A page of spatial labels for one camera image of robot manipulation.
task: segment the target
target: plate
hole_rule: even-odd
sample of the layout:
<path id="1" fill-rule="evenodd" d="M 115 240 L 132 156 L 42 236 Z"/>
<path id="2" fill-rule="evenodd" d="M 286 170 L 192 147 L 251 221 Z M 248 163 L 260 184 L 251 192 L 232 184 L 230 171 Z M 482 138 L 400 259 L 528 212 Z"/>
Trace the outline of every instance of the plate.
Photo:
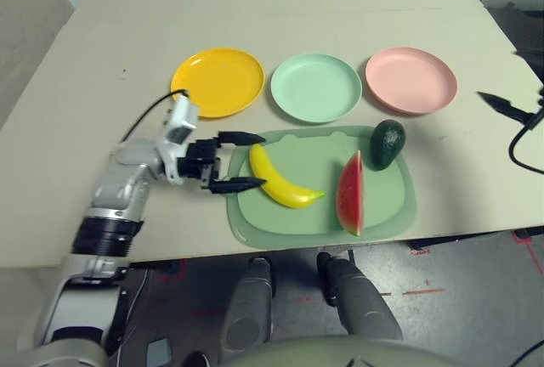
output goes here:
<path id="1" fill-rule="evenodd" d="M 280 108 L 312 123 L 347 115 L 362 93 L 354 69 L 327 54 L 301 54 L 288 59 L 274 71 L 270 87 Z"/>
<path id="2" fill-rule="evenodd" d="M 247 108 L 263 84 L 264 70 L 255 57 L 235 48 L 212 48 L 184 61 L 170 88 L 188 89 L 200 117 L 220 118 Z"/>
<path id="3" fill-rule="evenodd" d="M 427 114 L 456 96 L 453 72 L 438 57 L 410 47 L 386 48 L 366 64 L 366 81 L 376 98 L 407 114 Z"/>

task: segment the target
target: yellow plate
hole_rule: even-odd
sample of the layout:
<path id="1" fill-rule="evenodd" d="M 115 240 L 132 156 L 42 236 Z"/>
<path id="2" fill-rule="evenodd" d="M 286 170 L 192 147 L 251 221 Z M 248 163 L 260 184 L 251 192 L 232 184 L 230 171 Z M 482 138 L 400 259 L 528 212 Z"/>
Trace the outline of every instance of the yellow plate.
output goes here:
<path id="1" fill-rule="evenodd" d="M 252 55 L 235 48 L 212 48 L 193 55 L 172 77 L 172 91 L 189 90 L 199 116 L 220 118 L 246 108 L 263 90 L 264 70 Z"/>

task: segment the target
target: plastic fruit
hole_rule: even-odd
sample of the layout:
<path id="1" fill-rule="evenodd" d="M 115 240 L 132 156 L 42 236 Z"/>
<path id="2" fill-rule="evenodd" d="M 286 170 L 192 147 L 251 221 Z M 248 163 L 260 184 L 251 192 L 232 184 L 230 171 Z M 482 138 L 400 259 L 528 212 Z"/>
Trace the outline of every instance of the plastic fruit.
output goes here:
<path id="1" fill-rule="evenodd" d="M 285 180 L 260 144 L 254 144 L 249 149 L 249 164 L 255 177 L 266 180 L 261 186 L 264 192 L 283 206 L 303 208 L 325 195 L 324 191 L 305 189 Z"/>
<path id="2" fill-rule="evenodd" d="M 349 159 L 338 180 L 337 216 L 347 232 L 360 235 L 363 229 L 363 161 L 360 150 Z"/>
<path id="3" fill-rule="evenodd" d="M 387 168 L 405 145 L 405 129 L 397 121 L 387 119 L 374 128 L 371 135 L 372 163 L 377 170 Z"/>

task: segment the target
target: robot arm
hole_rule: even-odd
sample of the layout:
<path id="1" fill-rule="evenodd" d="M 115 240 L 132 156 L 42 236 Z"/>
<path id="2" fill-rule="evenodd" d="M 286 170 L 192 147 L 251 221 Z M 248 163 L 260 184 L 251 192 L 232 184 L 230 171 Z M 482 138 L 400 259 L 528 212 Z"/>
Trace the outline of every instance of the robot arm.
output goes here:
<path id="1" fill-rule="evenodd" d="M 155 141 L 129 139 L 110 155 L 94 186 L 71 254 L 62 262 L 54 292 L 45 303 L 28 350 L 0 366 L 106 366 L 122 341 L 128 293 L 117 282 L 128 273 L 128 251 L 142 227 L 151 185 L 166 177 L 180 185 L 199 178 L 213 193 L 257 187 L 258 178 L 219 181 L 217 148 L 221 143 L 253 144 L 264 139 L 250 133 L 220 133 L 187 144 L 196 129 L 198 107 L 188 94 L 178 99 Z"/>

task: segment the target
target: pink plate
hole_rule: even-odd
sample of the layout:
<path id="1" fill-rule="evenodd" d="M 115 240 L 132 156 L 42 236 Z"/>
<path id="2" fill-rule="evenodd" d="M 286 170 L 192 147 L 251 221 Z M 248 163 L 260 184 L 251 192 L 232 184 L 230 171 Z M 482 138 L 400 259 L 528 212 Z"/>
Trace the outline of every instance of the pink plate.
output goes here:
<path id="1" fill-rule="evenodd" d="M 378 51 L 368 60 L 365 74 L 381 103 L 407 114 L 427 114 L 444 108 L 457 92 L 450 67 L 418 48 Z"/>

